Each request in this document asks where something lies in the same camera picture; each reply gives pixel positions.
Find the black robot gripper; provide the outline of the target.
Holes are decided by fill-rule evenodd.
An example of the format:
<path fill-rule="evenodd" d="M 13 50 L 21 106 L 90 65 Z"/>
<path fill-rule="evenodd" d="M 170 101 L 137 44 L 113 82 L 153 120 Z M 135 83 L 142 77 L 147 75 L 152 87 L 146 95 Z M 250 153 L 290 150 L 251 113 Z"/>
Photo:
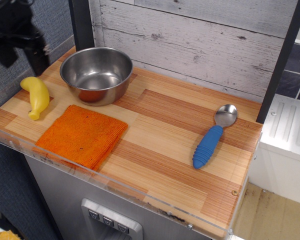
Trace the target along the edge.
<path fill-rule="evenodd" d="M 0 0 L 0 63 L 9 68 L 17 60 L 14 48 L 23 49 L 35 74 L 50 66 L 50 46 L 33 24 L 33 0 Z"/>

